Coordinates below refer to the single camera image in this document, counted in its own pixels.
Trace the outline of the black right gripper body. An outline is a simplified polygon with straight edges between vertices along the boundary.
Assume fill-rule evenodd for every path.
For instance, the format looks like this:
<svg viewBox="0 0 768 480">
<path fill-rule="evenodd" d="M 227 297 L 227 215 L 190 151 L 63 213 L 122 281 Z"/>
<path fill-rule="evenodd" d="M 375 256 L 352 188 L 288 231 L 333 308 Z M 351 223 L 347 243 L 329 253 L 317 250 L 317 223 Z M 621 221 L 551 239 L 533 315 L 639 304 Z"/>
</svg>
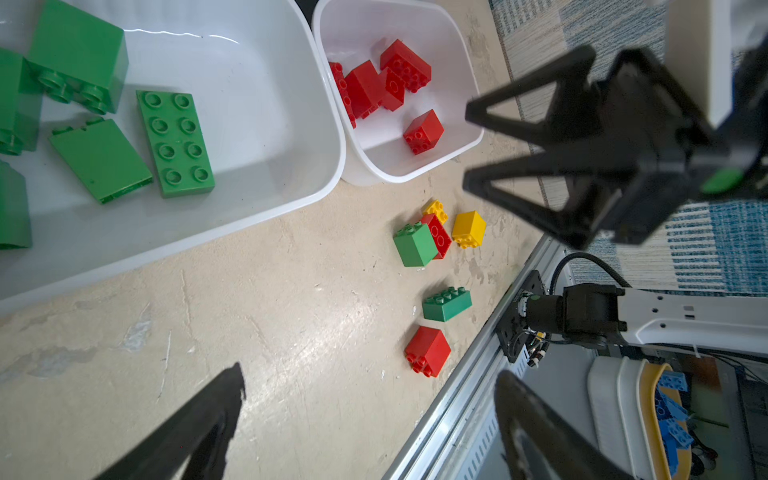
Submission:
<svg viewBox="0 0 768 480">
<path fill-rule="evenodd" d="M 726 95 L 718 126 L 647 49 L 622 51 L 602 82 L 601 120 L 619 134 L 600 173 L 611 193 L 598 229 L 614 242 L 644 243 L 688 201 L 750 196 L 750 89 L 745 66 Z"/>
</svg>

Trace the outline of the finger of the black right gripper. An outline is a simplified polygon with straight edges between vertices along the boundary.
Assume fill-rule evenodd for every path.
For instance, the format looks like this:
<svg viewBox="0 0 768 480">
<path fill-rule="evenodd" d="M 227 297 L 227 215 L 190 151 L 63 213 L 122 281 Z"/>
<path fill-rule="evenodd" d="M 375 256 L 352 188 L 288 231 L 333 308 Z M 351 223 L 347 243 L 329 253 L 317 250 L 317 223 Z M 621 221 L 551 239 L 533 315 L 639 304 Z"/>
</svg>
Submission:
<svg viewBox="0 0 768 480">
<path fill-rule="evenodd" d="M 576 190 L 559 207 L 545 195 L 544 182 L 552 179 L 576 182 Z M 598 235 L 593 223 L 602 191 L 596 180 L 596 170 L 583 161 L 539 153 L 469 168 L 462 187 L 564 245 L 582 250 Z"/>
<path fill-rule="evenodd" d="M 597 133 L 598 92 L 589 83 L 596 51 L 576 47 L 466 105 L 465 120 L 539 147 Z"/>
</svg>

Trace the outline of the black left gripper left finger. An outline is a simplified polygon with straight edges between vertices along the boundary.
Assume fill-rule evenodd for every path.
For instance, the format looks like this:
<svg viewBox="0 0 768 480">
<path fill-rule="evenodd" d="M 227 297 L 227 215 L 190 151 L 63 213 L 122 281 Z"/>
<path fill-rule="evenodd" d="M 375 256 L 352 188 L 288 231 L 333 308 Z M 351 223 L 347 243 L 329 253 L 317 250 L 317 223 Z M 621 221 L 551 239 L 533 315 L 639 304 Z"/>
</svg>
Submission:
<svg viewBox="0 0 768 480">
<path fill-rule="evenodd" d="M 246 398 L 239 363 L 223 370 L 100 479 L 221 479 Z"/>
</svg>

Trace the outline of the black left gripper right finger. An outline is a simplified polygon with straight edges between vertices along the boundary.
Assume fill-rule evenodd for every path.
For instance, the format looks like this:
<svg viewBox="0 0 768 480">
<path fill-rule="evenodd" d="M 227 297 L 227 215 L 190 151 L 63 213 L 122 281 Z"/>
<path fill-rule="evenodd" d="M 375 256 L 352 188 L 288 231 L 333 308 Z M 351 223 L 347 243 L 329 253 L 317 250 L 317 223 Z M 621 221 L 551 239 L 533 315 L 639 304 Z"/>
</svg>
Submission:
<svg viewBox="0 0 768 480">
<path fill-rule="evenodd" d="M 527 444 L 561 479 L 630 479 L 632 476 L 587 442 L 529 386 L 508 370 L 494 388 L 505 461 L 513 479 L 533 479 Z"/>
</svg>

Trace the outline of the small yellow lego brick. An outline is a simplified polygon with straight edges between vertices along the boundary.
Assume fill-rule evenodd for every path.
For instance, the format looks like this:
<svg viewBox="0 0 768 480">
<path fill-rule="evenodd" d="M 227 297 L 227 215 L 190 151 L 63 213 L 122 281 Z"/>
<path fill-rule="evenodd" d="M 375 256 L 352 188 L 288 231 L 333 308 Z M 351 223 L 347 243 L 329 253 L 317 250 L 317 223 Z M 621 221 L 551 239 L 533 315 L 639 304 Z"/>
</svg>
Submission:
<svg viewBox="0 0 768 480">
<path fill-rule="evenodd" d="M 422 210 L 422 214 L 424 216 L 434 214 L 442 225 L 444 225 L 448 220 L 448 215 L 444 210 L 444 206 L 439 200 L 433 200 L 430 204 L 428 204 Z"/>
</svg>

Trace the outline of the long green lego brick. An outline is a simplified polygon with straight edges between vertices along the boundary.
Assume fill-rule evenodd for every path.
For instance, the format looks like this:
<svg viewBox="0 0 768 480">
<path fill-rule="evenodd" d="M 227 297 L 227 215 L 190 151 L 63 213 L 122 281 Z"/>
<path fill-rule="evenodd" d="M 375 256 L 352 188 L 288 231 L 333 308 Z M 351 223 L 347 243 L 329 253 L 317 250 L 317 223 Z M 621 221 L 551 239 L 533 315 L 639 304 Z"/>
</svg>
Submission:
<svg viewBox="0 0 768 480">
<path fill-rule="evenodd" d="M 138 90 L 136 97 L 161 195 L 174 198 L 211 192 L 216 182 L 193 96 Z"/>
<path fill-rule="evenodd" d="M 447 322 L 472 306 L 471 293 L 464 287 L 450 287 L 422 302 L 427 320 Z"/>
</svg>

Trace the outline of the long red lego brick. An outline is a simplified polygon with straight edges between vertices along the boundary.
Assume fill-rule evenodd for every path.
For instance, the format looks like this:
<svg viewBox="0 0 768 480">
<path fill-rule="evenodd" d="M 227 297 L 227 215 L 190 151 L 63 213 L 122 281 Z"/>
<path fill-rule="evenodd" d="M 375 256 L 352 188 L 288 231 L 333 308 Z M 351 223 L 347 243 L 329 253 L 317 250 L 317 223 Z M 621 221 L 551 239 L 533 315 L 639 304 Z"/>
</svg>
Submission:
<svg viewBox="0 0 768 480">
<path fill-rule="evenodd" d="M 352 106 L 353 106 L 352 98 L 349 95 L 348 83 L 346 82 L 346 79 L 345 79 L 343 67 L 338 62 L 330 62 L 329 67 L 330 67 L 333 79 L 335 81 L 337 90 L 339 92 L 340 98 L 344 105 L 345 112 L 350 121 L 350 124 L 352 128 L 355 129 L 357 126 L 356 117 L 352 109 Z"/>
</svg>

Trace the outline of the small red lego brick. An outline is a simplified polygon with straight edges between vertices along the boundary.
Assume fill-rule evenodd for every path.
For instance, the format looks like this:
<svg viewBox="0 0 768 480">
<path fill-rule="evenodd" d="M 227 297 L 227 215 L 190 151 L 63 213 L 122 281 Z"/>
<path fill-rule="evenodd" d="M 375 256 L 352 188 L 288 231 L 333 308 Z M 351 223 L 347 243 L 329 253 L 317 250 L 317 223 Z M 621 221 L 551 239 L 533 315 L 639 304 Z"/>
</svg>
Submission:
<svg viewBox="0 0 768 480">
<path fill-rule="evenodd" d="M 404 104 L 404 81 L 390 68 L 385 68 L 380 72 L 380 79 L 385 88 L 384 96 L 380 102 L 381 106 L 389 111 L 398 110 Z"/>
</svg>

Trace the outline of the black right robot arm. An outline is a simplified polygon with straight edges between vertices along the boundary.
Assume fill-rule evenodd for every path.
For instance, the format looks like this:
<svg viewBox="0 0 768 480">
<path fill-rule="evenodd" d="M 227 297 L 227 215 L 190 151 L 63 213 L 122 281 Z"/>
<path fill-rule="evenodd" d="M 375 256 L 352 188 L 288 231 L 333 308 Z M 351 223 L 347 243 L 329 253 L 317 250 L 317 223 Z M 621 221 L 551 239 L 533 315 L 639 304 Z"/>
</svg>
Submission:
<svg viewBox="0 0 768 480">
<path fill-rule="evenodd" d="M 767 5 L 671 1 L 665 55 L 619 52 L 588 76 L 582 45 L 471 100 L 466 120 L 539 147 L 466 171 L 464 189 L 582 258 L 600 232 L 645 242 L 689 201 L 767 197 Z M 586 348 L 679 345 L 765 353 L 760 298 L 684 297 L 610 285 L 520 295 L 497 328 L 515 359 L 528 338 Z"/>
</svg>

